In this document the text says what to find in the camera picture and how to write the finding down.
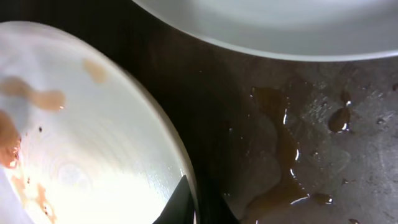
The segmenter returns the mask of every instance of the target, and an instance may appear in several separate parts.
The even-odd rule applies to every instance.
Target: food residue
[[[21,137],[8,114],[0,110],[0,164],[9,169],[15,168]]]
[[[102,65],[100,65],[88,58],[84,58],[83,59],[83,67],[88,72],[91,79],[95,83],[104,83],[105,82],[106,70]]]
[[[25,98],[42,110],[59,111],[65,106],[65,95],[59,90],[39,91],[24,80],[7,77],[0,83],[0,93]]]
[[[22,206],[25,207],[28,201],[34,200],[54,224],[56,217],[53,208],[45,198],[44,187],[41,184],[37,184],[37,198],[29,198],[25,194],[27,186],[31,186],[30,177],[25,179],[23,167],[19,161],[20,148],[21,137],[12,119],[5,111],[0,110],[0,164],[12,170],[13,176],[11,177],[11,183],[16,189]]]

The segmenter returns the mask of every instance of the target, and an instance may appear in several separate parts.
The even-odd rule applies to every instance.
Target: white plate
[[[12,95],[16,79],[32,89]],[[46,109],[33,89],[65,103]],[[17,167],[0,167],[1,224],[152,223],[183,175],[194,189],[185,148],[150,94],[60,30],[0,24],[0,112],[22,137]]]
[[[396,0],[133,0],[209,43],[263,57],[342,61],[398,55]]]

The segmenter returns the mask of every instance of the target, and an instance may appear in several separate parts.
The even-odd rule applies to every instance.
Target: sauce stain
[[[16,168],[21,137],[11,118],[0,110],[0,164],[8,169]]]
[[[105,82],[106,70],[102,65],[100,65],[88,58],[84,58],[83,59],[83,67],[88,72],[88,74],[90,74],[91,79],[95,83],[100,84],[100,83]]]
[[[65,95],[59,90],[39,91],[24,80],[7,77],[0,83],[0,93],[25,98],[42,110],[59,111],[65,106]]]
[[[246,207],[242,223],[255,223],[263,214],[273,209],[288,207],[308,198],[308,194],[297,181],[294,165],[300,155],[300,146],[285,127],[288,98],[279,90],[253,88],[253,95],[262,113],[267,115],[277,131],[276,158],[281,169],[281,180],[268,192],[256,197]]]
[[[0,164],[8,169],[13,169],[14,175],[11,182],[16,188],[17,194],[21,200],[21,204],[25,207],[29,201],[25,194],[27,185],[30,184],[30,178],[25,181],[25,176],[19,162],[19,149],[21,148],[21,137],[12,122],[12,119],[5,111],[0,110]],[[35,202],[42,211],[48,216],[49,220],[54,224],[56,217],[54,210],[45,198],[45,189],[40,184],[37,185],[38,196]]]
[[[49,204],[49,202],[45,198],[45,188],[41,184],[38,184],[37,191],[38,191],[37,198],[35,199],[36,203],[49,218],[50,222],[54,224],[57,217],[54,215],[53,207]]]
[[[344,103],[343,107],[334,112],[328,121],[328,127],[330,131],[334,133],[342,133],[350,131],[349,121],[351,118],[351,112],[348,106],[351,105],[351,96],[345,90],[341,92],[340,99]]]

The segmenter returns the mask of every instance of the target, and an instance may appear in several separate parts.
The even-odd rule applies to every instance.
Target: wet surface
[[[3,20],[63,29],[149,90],[187,148],[199,194],[218,190],[200,199],[204,223],[232,223],[223,202],[214,201],[217,195],[242,219],[249,203],[283,176],[276,158],[278,127],[259,111],[253,86],[289,97],[285,127],[301,149],[295,176],[306,193],[333,198],[333,205],[306,200],[273,209],[259,215],[258,223],[397,222],[398,58],[335,63],[259,58],[189,37],[127,0],[12,2],[14,10],[0,7]],[[344,108],[342,90],[351,95],[349,123],[355,134],[329,129],[332,114]],[[341,185],[344,178],[350,183]]]
[[[271,119],[276,129],[275,157],[280,167],[281,178],[277,185],[249,202],[241,223],[255,223],[263,215],[275,209],[289,207],[309,196],[295,175],[300,146],[285,127],[288,98],[280,90],[271,88],[253,88],[252,92],[259,110]]]

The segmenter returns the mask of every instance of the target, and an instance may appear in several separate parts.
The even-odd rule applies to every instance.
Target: dark countertop
[[[0,21],[10,20],[41,22],[83,39],[149,90],[177,128],[201,194],[212,195],[201,199],[204,223],[229,222],[213,196],[222,195],[241,218],[246,204],[280,178],[276,132],[254,103],[253,86],[290,98],[287,126],[302,148],[297,177],[308,192],[335,201],[303,202],[259,223],[398,222],[398,91],[392,89],[398,58],[306,63],[244,55],[177,31],[129,0],[2,1]],[[344,88],[353,101],[354,134],[327,128]]]

